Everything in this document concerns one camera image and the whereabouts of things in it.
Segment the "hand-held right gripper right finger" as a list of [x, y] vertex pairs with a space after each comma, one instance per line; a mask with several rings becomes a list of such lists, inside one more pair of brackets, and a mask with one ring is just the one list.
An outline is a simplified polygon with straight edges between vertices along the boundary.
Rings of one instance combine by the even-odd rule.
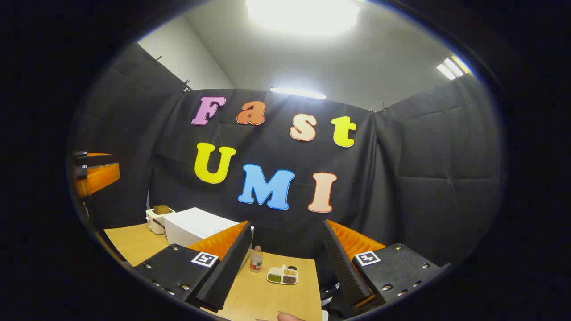
[[436, 264], [403, 243], [383, 245], [324, 220], [321, 239], [351, 316], [388, 308], [431, 286], [451, 264]]

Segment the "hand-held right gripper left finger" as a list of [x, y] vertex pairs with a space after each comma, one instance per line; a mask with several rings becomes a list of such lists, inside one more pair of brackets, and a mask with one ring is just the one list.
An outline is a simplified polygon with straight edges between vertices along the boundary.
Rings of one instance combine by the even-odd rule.
[[252, 225], [244, 221], [189, 247], [168, 245], [133, 270], [181, 301], [218, 312], [251, 246]]

